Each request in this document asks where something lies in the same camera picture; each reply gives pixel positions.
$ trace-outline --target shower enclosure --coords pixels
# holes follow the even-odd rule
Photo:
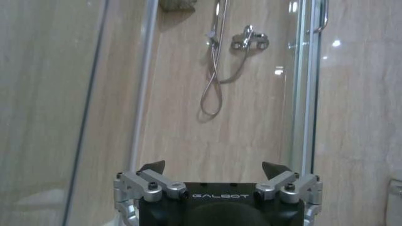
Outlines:
[[[265,178],[262,161],[311,171],[326,6],[222,0],[198,1],[191,11],[154,9],[152,67],[143,75],[132,170],[164,159],[175,180],[242,182]],[[267,36],[267,48],[234,48],[233,37],[251,44],[247,25]],[[223,82],[239,68],[237,80]]]
[[[107,225],[115,174],[162,159],[179,181],[311,172],[327,0],[51,2],[0,12],[0,225]]]

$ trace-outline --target glass panel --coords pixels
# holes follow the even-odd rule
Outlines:
[[[305,1],[229,1],[222,36],[225,1],[218,10],[214,1],[198,1],[194,11],[159,12],[159,47],[138,166],[166,159],[171,179],[255,182],[266,179],[262,161],[290,166],[302,161],[294,159],[289,144],[295,114],[305,110],[301,101],[306,94],[298,93],[307,85],[310,8]],[[214,21],[218,26],[210,32]],[[242,66],[245,51],[233,47],[233,38],[245,35],[250,24],[267,35],[270,46],[266,50],[253,46],[237,79],[221,85],[222,109],[208,117],[200,99],[215,73],[214,43],[221,46],[218,78],[225,80]],[[219,89],[207,92],[204,108],[210,112],[219,109],[219,95]]]
[[[0,225],[62,224],[102,9],[1,1]]]

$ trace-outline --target metal clamp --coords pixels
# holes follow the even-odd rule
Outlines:
[[[314,33],[321,33],[329,24],[329,0],[323,0],[323,8],[325,14],[321,19],[319,27],[314,30]]]
[[[273,200],[281,187],[283,187],[287,183],[294,182],[295,179],[295,173],[291,171],[285,171],[271,180],[255,185],[255,195],[258,195],[265,201]]]
[[[146,181],[132,172],[118,173],[114,181],[115,209],[127,226],[139,226],[138,200],[144,197],[146,201],[158,202],[162,195],[162,187],[155,182]]]
[[[281,189],[281,200],[283,202],[295,204],[301,199],[306,202],[305,226],[314,225],[314,217],[321,212],[322,187],[319,177],[307,174]]]
[[[171,181],[167,177],[150,169],[142,171],[139,176],[147,181],[155,181],[171,199],[179,200],[188,198],[188,191],[183,182]]]

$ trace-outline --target shower mixer valve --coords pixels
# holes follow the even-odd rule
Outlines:
[[[245,27],[243,33],[237,34],[233,37],[231,47],[233,49],[247,49],[253,43],[257,43],[257,48],[265,50],[269,48],[270,40],[269,36],[263,33],[257,33],[254,31],[253,25]]]
[[[118,173],[115,209],[127,226],[313,226],[322,182],[263,162],[261,183],[195,183],[162,175],[164,161]]]

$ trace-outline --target marble wall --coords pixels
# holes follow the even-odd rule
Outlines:
[[[0,225],[60,225],[102,1],[0,2]]]
[[[330,1],[318,95],[318,225],[385,225],[387,184],[402,172],[401,9],[399,0]]]
[[[246,61],[235,83],[222,86],[223,107],[211,121],[200,117],[207,80],[214,1],[198,1],[195,12],[162,12],[155,68],[138,164],[167,160],[166,174],[187,181],[265,179],[262,161],[281,161],[289,2],[233,0],[222,46],[221,77],[234,73],[242,54],[230,51],[231,36],[247,24],[269,35],[271,45]],[[211,92],[207,107],[217,107]]]

